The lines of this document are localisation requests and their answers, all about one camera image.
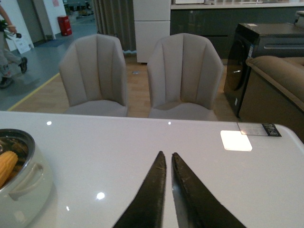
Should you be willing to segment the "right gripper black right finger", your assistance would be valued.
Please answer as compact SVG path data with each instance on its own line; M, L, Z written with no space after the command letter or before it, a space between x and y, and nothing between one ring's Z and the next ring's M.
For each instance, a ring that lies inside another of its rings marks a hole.
M171 157L172 193L180 228L244 228L178 155Z

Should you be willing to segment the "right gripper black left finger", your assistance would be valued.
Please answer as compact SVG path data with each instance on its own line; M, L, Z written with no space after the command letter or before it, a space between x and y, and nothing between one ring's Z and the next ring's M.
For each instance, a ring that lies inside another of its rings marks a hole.
M160 151L132 202L115 228L161 228L166 190L167 165Z

